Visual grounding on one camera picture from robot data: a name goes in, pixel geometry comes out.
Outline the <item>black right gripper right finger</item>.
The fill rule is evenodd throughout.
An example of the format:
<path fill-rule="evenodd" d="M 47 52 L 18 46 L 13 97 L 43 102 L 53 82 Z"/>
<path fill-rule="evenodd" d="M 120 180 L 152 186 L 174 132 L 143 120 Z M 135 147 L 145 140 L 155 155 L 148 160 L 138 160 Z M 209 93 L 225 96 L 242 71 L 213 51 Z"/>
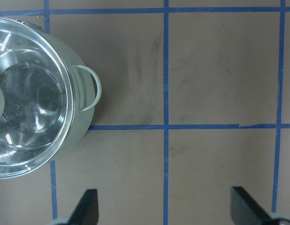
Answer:
<path fill-rule="evenodd" d="M 243 187 L 230 190 L 230 216 L 235 225 L 265 225 L 272 220 Z"/>

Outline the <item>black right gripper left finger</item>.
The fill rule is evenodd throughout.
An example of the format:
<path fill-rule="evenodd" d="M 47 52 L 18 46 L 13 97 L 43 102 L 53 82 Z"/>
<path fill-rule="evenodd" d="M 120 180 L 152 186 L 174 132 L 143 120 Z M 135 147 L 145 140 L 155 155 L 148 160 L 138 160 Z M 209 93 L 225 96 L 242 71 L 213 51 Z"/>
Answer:
<path fill-rule="evenodd" d="M 75 210 L 71 214 L 68 225 L 96 225 L 99 221 L 99 203 L 97 189 L 84 192 Z"/>

